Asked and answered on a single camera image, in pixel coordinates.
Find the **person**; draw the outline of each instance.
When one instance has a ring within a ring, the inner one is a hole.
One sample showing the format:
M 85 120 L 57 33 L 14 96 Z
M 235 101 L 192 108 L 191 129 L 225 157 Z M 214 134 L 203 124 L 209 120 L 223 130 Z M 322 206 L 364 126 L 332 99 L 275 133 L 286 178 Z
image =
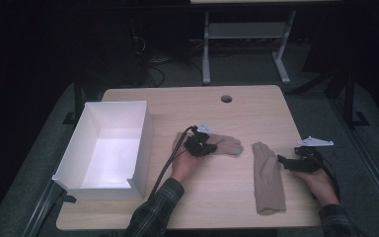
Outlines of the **person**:
M 179 155 L 172 163 L 172 174 L 155 195 L 134 211 L 124 237 L 165 236 L 169 217 L 180 198 L 184 195 L 182 183 L 205 157 L 194 157 L 181 146 Z M 292 172 L 305 181 L 310 191 L 322 206 L 319 211 L 323 231 L 326 237 L 357 236 L 351 221 L 341 207 L 332 183 L 326 173 L 320 169 L 313 174 Z

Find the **wooden table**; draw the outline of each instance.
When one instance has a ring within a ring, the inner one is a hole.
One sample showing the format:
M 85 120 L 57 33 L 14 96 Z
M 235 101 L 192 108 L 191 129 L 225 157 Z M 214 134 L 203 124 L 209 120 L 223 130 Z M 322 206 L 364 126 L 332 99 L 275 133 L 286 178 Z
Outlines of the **wooden table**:
M 221 97 L 231 96 L 231 103 Z M 205 122 L 216 134 L 231 135 L 245 146 L 239 157 L 205 159 L 184 183 L 186 194 L 169 221 L 170 229 L 256 228 L 320 225 L 318 204 L 304 183 L 282 170 L 287 210 L 271 216 L 256 213 L 252 144 L 261 141 L 276 154 L 294 157 L 300 136 L 276 86 L 115 89 L 103 101 L 147 101 L 154 137 L 146 198 L 168 160 L 177 132 Z M 124 229 L 144 200 L 65 202 L 57 219 L 62 230 Z

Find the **brown cloth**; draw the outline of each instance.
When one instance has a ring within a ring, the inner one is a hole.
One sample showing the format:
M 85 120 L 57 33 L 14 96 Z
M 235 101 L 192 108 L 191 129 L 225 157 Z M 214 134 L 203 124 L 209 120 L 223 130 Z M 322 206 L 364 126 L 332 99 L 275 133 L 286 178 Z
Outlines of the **brown cloth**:
M 271 215 L 285 211 L 285 194 L 275 154 L 261 142 L 252 145 L 252 148 L 257 213 Z
M 177 133 L 177 137 L 175 138 L 172 149 L 174 149 L 177 142 L 180 140 L 180 137 L 182 134 L 183 134 L 182 132 Z M 206 143 L 217 145 L 217 149 L 214 152 L 210 153 L 209 155 L 228 154 L 228 155 L 238 156 L 243 151 L 243 146 L 241 144 L 241 141 L 238 139 L 235 139 L 233 136 L 216 135 L 216 134 L 208 134 L 208 135 L 210 137 L 208 138 Z

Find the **forearm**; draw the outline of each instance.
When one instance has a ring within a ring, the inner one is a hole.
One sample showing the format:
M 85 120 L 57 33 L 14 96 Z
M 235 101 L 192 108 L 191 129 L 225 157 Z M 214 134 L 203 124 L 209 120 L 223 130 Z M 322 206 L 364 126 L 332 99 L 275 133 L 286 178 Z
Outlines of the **forearm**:
M 319 211 L 326 237 L 357 236 L 349 217 L 338 204 L 328 204 Z
M 161 236 L 169 217 L 184 194 L 183 186 L 168 179 L 155 196 L 140 205 L 133 213 L 123 236 Z

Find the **white box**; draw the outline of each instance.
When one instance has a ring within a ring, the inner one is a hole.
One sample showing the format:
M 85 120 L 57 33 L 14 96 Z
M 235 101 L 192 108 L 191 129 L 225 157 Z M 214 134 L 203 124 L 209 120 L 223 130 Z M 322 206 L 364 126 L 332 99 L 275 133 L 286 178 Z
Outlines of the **white box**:
M 91 102 L 52 179 L 77 199 L 144 198 L 153 124 L 147 102 Z

